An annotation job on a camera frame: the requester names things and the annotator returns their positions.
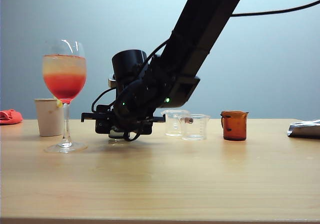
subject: amber beaker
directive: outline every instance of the amber beaker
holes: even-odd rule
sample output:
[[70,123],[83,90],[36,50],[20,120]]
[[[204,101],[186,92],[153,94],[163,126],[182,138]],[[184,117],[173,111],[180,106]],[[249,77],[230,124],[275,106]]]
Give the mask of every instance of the amber beaker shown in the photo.
[[247,138],[247,116],[249,112],[222,111],[221,125],[223,138],[231,141],[243,141]]

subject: measuring cup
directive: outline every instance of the measuring cup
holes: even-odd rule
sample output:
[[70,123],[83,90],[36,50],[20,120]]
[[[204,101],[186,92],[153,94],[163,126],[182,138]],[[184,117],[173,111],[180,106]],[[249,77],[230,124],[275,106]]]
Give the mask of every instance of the measuring cup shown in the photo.
[[180,118],[182,139],[203,140],[207,138],[207,122],[210,116],[206,114],[189,114]]
[[165,115],[165,134],[171,137],[182,135],[180,118],[185,117],[190,112],[187,110],[165,110],[161,112]]
[[244,141],[247,138],[247,116],[249,112],[223,111],[221,125],[223,138],[231,141]]

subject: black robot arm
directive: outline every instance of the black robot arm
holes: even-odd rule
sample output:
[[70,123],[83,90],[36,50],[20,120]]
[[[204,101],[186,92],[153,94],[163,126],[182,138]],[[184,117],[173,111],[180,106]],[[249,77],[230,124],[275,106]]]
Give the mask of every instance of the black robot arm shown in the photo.
[[[187,0],[185,7],[165,42],[160,56],[148,64],[141,50],[126,50],[112,58],[116,80],[113,109],[101,112],[105,132],[150,134],[156,108],[184,105],[200,79],[198,70],[230,18],[239,0]],[[83,113],[83,119],[98,119]]]

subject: red drink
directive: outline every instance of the red drink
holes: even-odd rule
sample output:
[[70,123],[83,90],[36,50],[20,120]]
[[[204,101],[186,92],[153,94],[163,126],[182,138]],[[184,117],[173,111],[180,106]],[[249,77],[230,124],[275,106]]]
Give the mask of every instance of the red drink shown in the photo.
[[50,92],[62,103],[68,103],[82,90],[86,75],[78,74],[47,74],[43,76]]
[[62,103],[70,102],[86,82],[86,60],[79,56],[45,55],[43,78],[50,92]]

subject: wine glass stem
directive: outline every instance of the wine glass stem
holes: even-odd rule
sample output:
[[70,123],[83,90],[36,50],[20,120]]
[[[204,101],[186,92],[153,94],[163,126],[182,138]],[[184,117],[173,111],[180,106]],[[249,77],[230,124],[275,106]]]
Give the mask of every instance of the wine glass stem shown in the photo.
[[63,104],[63,112],[64,112],[64,125],[63,125],[63,142],[69,143],[71,145],[71,136],[69,130],[69,104]]

